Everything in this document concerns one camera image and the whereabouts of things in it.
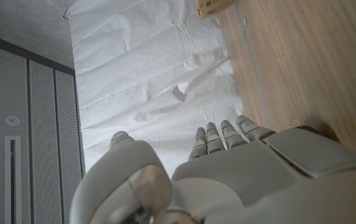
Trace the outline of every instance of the gray wall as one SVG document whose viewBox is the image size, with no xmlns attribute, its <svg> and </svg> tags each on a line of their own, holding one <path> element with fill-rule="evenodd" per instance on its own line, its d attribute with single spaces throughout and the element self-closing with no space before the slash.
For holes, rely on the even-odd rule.
<svg viewBox="0 0 356 224">
<path fill-rule="evenodd" d="M 85 172 L 77 113 L 73 75 L 0 49 L 0 223 L 68 223 Z"/>
</svg>

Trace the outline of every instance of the wrinkled white paper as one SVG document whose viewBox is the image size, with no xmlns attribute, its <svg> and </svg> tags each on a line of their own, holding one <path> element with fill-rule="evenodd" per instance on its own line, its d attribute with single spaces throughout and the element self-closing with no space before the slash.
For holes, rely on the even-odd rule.
<svg viewBox="0 0 356 224">
<path fill-rule="evenodd" d="M 77 0 L 65 16 L 86 170 L 117 131 L 147 141 L 172 175 L 198 127 L 236 127 L 243 109 L 219 21 L 201 21 L 194 0 Z"/>
</svg>

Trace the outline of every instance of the robotic finger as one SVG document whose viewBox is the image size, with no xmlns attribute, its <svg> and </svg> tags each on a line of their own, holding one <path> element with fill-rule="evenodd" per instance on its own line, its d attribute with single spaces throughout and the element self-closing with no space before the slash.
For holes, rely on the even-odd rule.
<svg viewBox="0 0 356 224">
<path fill-rule="evenodd" d="M 196 131 L 195 143 L 192 152 L 189 155 L 188 161 L 207 155 L 207 140 L 205 137 L 204 128 L 198 128 Z"/>
<path fill-rule="evenodd" d="M 276 133 L 268 128 L 260 127 L 258 124 L 242 115 L 237 117 L 236 123 L 249 141 L 262 140 Z"/>
<path fill-rule="evenodd" d="M 221 129 L 225 142 L 227 144 L 228 150 L 231 150 L 233 147 L 246 144 L 247 142 L 236 132 L 232 124 L 225 120 L 221 123 Z"/>
<path fill-rule="evenodd" d="M 225 150 L 217 127 L 211 122 L 207 124 L 207 147 L 208 153 Z"/>
</svg>

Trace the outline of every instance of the perforated metal panel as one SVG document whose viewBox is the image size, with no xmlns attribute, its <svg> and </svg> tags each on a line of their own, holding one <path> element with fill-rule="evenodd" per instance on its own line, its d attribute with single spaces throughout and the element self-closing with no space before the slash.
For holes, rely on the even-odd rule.
<svg viewBox="0 0 356 224">
<path fill-rule="evenodd" d="M 80 147 L 78 143 L 74 79 L 71 75 L 55 72 L 59 118 L 60 157 L 65 222 L 69 223 L 70 205 L 81 181 Z"/>
<path fill-rule="evenodd" d="M 4 223 L 5 205 L 4 186 L 4 137 L 21 137 L 21 193 L 22 223 L 30 223 L 30 181 L 29 181 L 29 147 L 27 126 L 27 71 L 26 59 L 0 50 L 0 223 Z M 20 119 L 16 126 L 6 123 L 7 116 L 14 115 Z"/>
<path fill-rule="evenodd" d="M 30 61 L 34 223 L 61 223 L 54 71 Z"/>
</svg>

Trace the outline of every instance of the wood grain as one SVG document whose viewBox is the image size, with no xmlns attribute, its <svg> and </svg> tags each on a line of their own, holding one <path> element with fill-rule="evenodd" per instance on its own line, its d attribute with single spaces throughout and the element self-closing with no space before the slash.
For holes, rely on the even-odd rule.
<svg viewBox="0 0 356 224">
<path fill-rule="evenodd" d="M 236 17 L 233 7 L 229 7 L 219 16 L 243 110 L 245 116 L 254 122 L 271 128 Z"/>
<path fill-rule="evenodd" d="M 331 128 L 356 150 L 356 1 L 238 0 L 237 5 L 276 129 L 306 124 L 332 135 Z M 225 27 L 239 23 L 230 10 L 220 16 L 227 42 L 240 33 Z M 227 46 L 230 55 L 248 51 L 240 44 Z M 231 58 L 235 77 L 253 75 L 244 60 L 249 58 Z M 237 78 L 239 90 L 246 79 Z M 248 97 L 244 92 L 241 97 Z"/>
</svg>

